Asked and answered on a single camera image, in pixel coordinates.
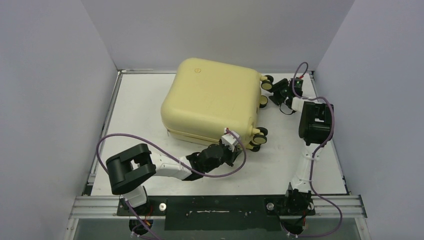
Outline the yellow suitcase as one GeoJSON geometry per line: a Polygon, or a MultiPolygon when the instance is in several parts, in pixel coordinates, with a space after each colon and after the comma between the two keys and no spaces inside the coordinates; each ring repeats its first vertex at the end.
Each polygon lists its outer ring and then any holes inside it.
{"type": "Polygon", "coordinates": [[[272,81],[252,68],[185,59],[161,105],[161,121],[173,137],[203,145],[218,143],[231,130],[257,152],[268,141],[268,130],[257,125],[259,109],[268,103],[262,85],[272,81]]]}

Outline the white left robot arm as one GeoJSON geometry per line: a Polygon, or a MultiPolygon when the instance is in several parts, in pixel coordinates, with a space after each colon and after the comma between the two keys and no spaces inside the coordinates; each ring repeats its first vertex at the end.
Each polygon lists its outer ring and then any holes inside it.
{"type": "Polygon", "coordinates": [[[201,152],[173,160],[164,154],[151,152],[145,143],[137,144],[106,161],[113,195],[122,195],[137,215],[150,207],[143,186],[151,177],[170,177],[182,181],[196,181],[223,164],[234,165],[242,149],[223,143],[211,144],[201,152]]]}

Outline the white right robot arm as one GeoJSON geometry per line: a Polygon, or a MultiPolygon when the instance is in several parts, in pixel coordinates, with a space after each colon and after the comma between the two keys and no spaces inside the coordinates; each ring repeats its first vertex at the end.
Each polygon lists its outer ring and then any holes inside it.
{"type": "Polygon", "coordinates": [[[280,207],[282,215],[300,216],[310,213],[313,207],[313,168],[320,153],[334,133],[334,107],[323,97],[303,96],[301,78],[284,78],[271,89],[270,100],[278,106],[287,106],[300,113],[298,136],[304,145],[296,172],[289,182],[280,207]]]}

